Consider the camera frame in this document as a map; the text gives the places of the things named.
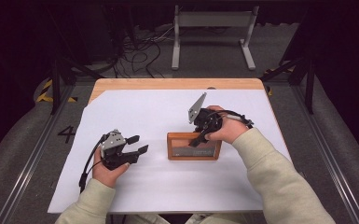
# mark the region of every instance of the person's right hand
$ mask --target person's right hand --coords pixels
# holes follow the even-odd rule
[[[224,110],[219,105],[210,105],[207,107],[210,110]],[[223,140],[227,143],[232,144],[235,139],[237,139],[241,134],[249,130],[246,125],[242,122],[235,119],[228,119],[227,113],[219,113],[223,119],[222,128],[214,133],[205,134],[205,139],[207,140]]]

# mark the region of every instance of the wire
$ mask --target wire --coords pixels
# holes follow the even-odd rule
[[[121,61],[121,58],[120,58],[120,64],[121,64],[121,67],[123,67],[123,73],[124,73],[128,78],[131,78],[131,76],[129,76],[129,75],[126,73],[126,68],[124,67],[123,62]]]
[[[172,26],[170,29],[168,29],[164,34],[162,34],[162,35],[159,36],[159,37],[152,37],[152,38],[148,38],[148,39],[145,39],[145,40],[152,40],[152,41],[156,42],[156,41],[158,41],[159,39],[164,38],[164,36],[167,35],[168,32],[171,33],[171,32],[173,31],[173,27],[174,27],[174,26]]]
[[[146,65],[146,72],[152,77],[152,78],[154,78],[154,76],[152,75],[152,73],[149,71],[149,66],[150,66],[150,64],[152,64],[152,62],[154,62],[158,57],[159,57],[159,55],[161,54],[161,49],[159,48],[159,45],[155,42],[154,43],[155,45],[156,45],[156,47],[159,49],[159,53],[158,53],[158,55],[150,62],[150,63],[148,63],[147,65]]]
[[[132,55],[131,68],[132,68],[132,72],[133,72],[133,73],[136,73],[136,72],[138,72],[138,71],[140,71],[140,70],[142,69],[142,68],[139,68],[139,69],[136,69],[136,70],[135,70],[135,69],[133,68],[134,59],[135,59],[135,57],[138,56],[138,55],[144,55],[144,56],[145,56],[145,59],[142,60],[142,61],[140,61],[140,62],[138,62],[138,63],[143,63],[143,62],[145,62],[145,61],[147,60],[147,54],[145,54],[145,53],[143,53],[143,52],[138,52],[138,53]]]
[[[83,192],[84,188],[86,187],[86,180],[87,180],[87,176],[89,175],[89,173],[86,173],[87,171],[87,167],[89,167],[90,161],[92,156],[95,153],[95,150],[97,150],[98,146],[106,139],[106,134],[104,134],[101,139],[98,141],[98,143],[95,145],[94,149],[92,150],[92,152],[89,155],[89,158],[87,159],[86,165],[84,166],[84,170],[83,170],[83,174],[80,177],[79,180],[79,186],[80,186],[80,193]]]
[[[117,78],[117,70],[115,66],[113,66],[113,71],[115,72],[115,77]]]
[[[208,119],[210,116],[212,116],[214,114],[218,114],[218,113],[228,113],[228,114],[234,115],[234,116],[241,116],[240,114],[237,114],[237,113],[235,113],[234,111],[231,111],[231,110],[215,110],[211,114],[207,115],[205,118]]]
[[[123,67],[123,72],[125,75],[121,74],[120,70],[118,69],[118,67],[116,66],[116,69],[117,69],[117,73],[121,76],[121,77],[124,77],[124,78],[131,78],[131,76],[127,75],[127,73],[125,73],[125,69]]]
[[[164,75],[162,75],[161,74],[161,72],[159,72],[158,70],[156,70],[155,68],[150,68],[150,69],[152,69],[152,70],[154,70],[155,72],[157,72],[160,76],[162,76],[163,78],[165,78],[165,76]]]
[[[135,62],[135,61],[133,60],[133,58],[132,58],[132,61],[128,60],[125,55],[122,57],[122,59],[123,59],[124,61],[126,61],[126,62],[129,62],[129,63],[143,63],[143,62],[145,62],[145,61],[147,60],[147,54],[144,53],[144,55],[145,55],[145,58],[144,58],[143,60],[141,60],[141,61],[138,61],[138,62]]]
[[[101,163],[102,161],[103,161],[103,160],[100,160],[100,161],[96,162],[95,164],[93,164],[93,165],[91,166],[91,168],[89,168],[89,171],[87,172],[87,174],[90,173],[90,171],[92,170],[92,168],[94,168],[94,166],[98,165],[98,164]]]
[[[127,215],[124,215],[123,219],[121,220],[121,224],[126,223]]]

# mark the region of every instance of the hand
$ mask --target hand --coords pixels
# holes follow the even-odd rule
[[[110,171],[100,161],[101,161],[101,149],[98,147],[94,153],[94,164],[97,162],[99,163],[92,168],[92,178],[100,181],[101,183],[103,183],[109,188],[114,188],[118,177],[124,174],[124,172],[128,170],[130,164],[129,163],[122,164],[115,170]]]
[[[224,110],[219,105],[210,105],[207,107],[210,110]],[[235,139],[237,139],[241,134],[249,130],[246,125],[242,122],[235,119],[228,119],[227,113],[219,113],[223,119],[222,128],[214,133],[205,134],[205,139],[207,140],[223,140],[227,143],[232,144]]]

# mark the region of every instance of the black cable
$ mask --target black cable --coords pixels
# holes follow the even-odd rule
[[[86,187],[86,180],[89,173],[87,172],[87,167],[89,167],[89,163],[91,161],[92,155],[94,155],[95,150],[97,150],[98,146],[106,139],[106,134],[104,134],[101,139],[98,141],[98,143],[95,145],[94,149],[89,155],[89,158],[87,159],[86,165],[84,166],[83,174],[80,177],[79,180],[79,186],[80,186],[80,193],[83,192],[84,188]]]
[[[123,73],[124,73],[124,75],[126,75],[128,78],[131,78],[131,76],[129,76],[129,75],[126,73],[126,68],[124,67],[123,62],[121,61],[121,59],[120,59],[120,64],[121,64],[121,67],[123,67]]]
[[[123,75],[121,75],[121,72],[120,72],[120,70],[118,70],[117,66],[115,66],[115,69],[116,69],[115,71],[117,72],[117,74],[119,76],[124,77]]]
[[[117,78],[117,70],[115,66],[113,66],[113,71],[115,71],[115,78]]]
[[[165,76],[162,75],[161,72],[159,72],[157,69],[155,69],[155,68],[150,68],[150,69],[154,70],[154,71],[157,72],[160,76],[162,76],[163,78],[165,78]]]
[[[125,55],[123,56],[122,59],[123,59],[124,61],[128,62],[128,63],[143,63],[143,62],[145,62],[145,61],[147,60],[147,54],[144,53],[144,55],[145,55],[145,58],[144,58],[143,60],[137,61],[137,62],[134,61],[133,58],[132,58],[132,61],[128,60]]]
[[[148,63],[148,64],[146,65],[146,72],[147,72],[152,78],[154,78],[154,76],[153,76],[152,73],[149,71],[149,66],[150,66],[150,64],[152,64],[152,62],[154,62],[154,61],[159,57],[159,55],[161,54],[161,49],[160,49],[160,47],[159,47],[159,44],[157,44],[156,42],[154,42],[154,44],[155,44],[156,47],[159,49],[159,53],[158,53],[158,55],[157,55],[150,63]]]
[[[253,122],[251,120],[246,119],[244,115],[240,115],[232,110],[216,110],[215,112],[212,112],[211,114],[207,115],[205,118],[208,119],[210,116],[217,113],[228,113],[230,115],[237,116],[241,119],[241,122],[245,124],[249,129],[253,128],[252,126]]]
[[[121,220],[121,224],[126,223],[127,215],[124,215],[123,219]]]
[[[138,43],[138,48],[136,49],[135,47],[132,48],[129,48],[127,47],[126,49],[128,50],[132,50],[132,52],[134,51],[142,51],[142,50],[146,50],[148,48],[150,48],[152,46],[152,42],[150,40],[142,40],[140,43]]]
[[[87,175],[90,173],[90,171],[92,170],[92,168],[94,168],[94,166],[100,164],[101,162],[103,162],[103,160],[100,160],[100,161],[96,162],[95,164],[93,164],[93,165],[89,168],[89,170],[87,171]]]
[[[145,53],[143,53],[143,52],[138,52],[138,53],[132,55],[131,61],[133,62],[134,59],[135,59],[135,57],[136,57],[137,55],[141,55],[141,54],[144,54],[145,60],[144,60],[143,62],[145,62],[148,57],[147,57],[147,54],[145,54]],[[133,72],[133,73],[136,73],[136,72],[140,71],[141,69],[143,69],[143,68],[138,68],[138,69],[135,70],[135,69],[133,68],[133,63],[131,63],[131,68],[132,68],[132,72]]]
[[[125,75],[122,75],[121,72],[120,72],[120,70],[118,69],[118,67],[116,67],[116,69],[117,69],[118,74],[119,74],[121,77],[131,78],[129,75],[127,75],[127,73],[125,73],[125,70],[124,70]]]

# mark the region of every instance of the tripod leg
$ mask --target tripod leg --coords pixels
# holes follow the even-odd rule
[[[275,69],[274,71],[264,75],[263,77],[260,78],[261,81],[268,81],[269,79],[278,76],[280,73],[282,73],[283,71],[295,66],[296,64],[300,63],[301,61],[303,61],[302,58],[298,58],[295,59],[293,61],[290,61],[280,67],[278,67],[277,69]]]
[[[53,108],[51,110],[51,115],[54,115],[61,103],[60,75],[58,74],[57,60],[54,60],[52,63],[51,70],[51,79],[53,85]]]
[[[313,95],[313,82],[315,79],[315,64],[310,60],[310,67],[307,75],[307,87],[305,89],[305,106],[308,112],[313,114],[312,111],[312,95]]]
[[[71,59],[69,58],[65,58],[65,57],[61,57],[61,60],[63,63],[67,63],[69,64],[70,66],[73,66],[75,68],[77,68],[78,70],[84,72],[85,74],[87,74],[88,76],[91,76],[91,77],[94,77],[95,79],[98,79],[98,78],[104,78],[103,76],[101,76],[100,74],[90,70],[88,67],[86,66],[83,66],[81,64],[78,64],[76,63],[75,61],[72,61]]]
[[[305,75],[307,75],[309,71],[309,64],[310,64],[310,60],[308,59],[304,59],[298,64],[296,64],[295,69],[287,79],[290,85],[298,86],[301,83],[302,79],[304,78]]]
[[[125,13],[125,25],[126,25],[126,32],[130,37],[130,40],[132,41],[133,46],[135,49],[138,49],[138,41],[136,39],[135,32],[133,31],[133,19],[131,14],[131,6],[125,6],[124,7],[124,13]]]

